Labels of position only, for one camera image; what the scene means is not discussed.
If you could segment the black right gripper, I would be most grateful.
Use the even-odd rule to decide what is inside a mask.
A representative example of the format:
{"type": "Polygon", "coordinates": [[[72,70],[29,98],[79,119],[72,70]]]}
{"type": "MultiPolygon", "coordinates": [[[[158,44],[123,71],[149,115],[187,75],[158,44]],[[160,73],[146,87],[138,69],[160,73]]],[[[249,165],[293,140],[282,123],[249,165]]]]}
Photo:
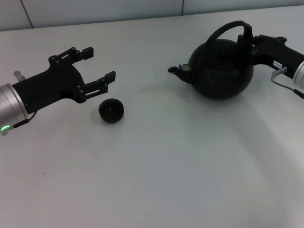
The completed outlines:
{"type": "Polygon", "coordinates": [[[254,36],[252,28],[248,35],[238,35],[238,45],[254,45],[254,56],[252,64],[266,65],[275,70],[286,67],[284,73],[289,78],[293,78],[296,70],[304,61],[304,55],[287,47],[284,37],[269,37],[264,35],[254,36]]]}

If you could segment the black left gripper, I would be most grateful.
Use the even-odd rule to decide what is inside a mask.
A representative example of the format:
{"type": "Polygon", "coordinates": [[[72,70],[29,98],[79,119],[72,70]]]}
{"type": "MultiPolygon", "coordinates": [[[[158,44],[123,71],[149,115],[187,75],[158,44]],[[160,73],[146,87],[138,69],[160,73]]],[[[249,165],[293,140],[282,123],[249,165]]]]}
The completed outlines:
{"type": "Polygon", "coordinates": [[[109,84],[115,81],[115,71],[96,81],[84,84],[81,74],[73,66],[74,63],[93,56],[92,47],[82,51],[71,47],[57,57],[51,57],[50,67],[45,72],[14,84],[13,88],[20,96],[28,114],[61,99],[71,99],[81,104],[87,99],[107,93],[109,84]]]}

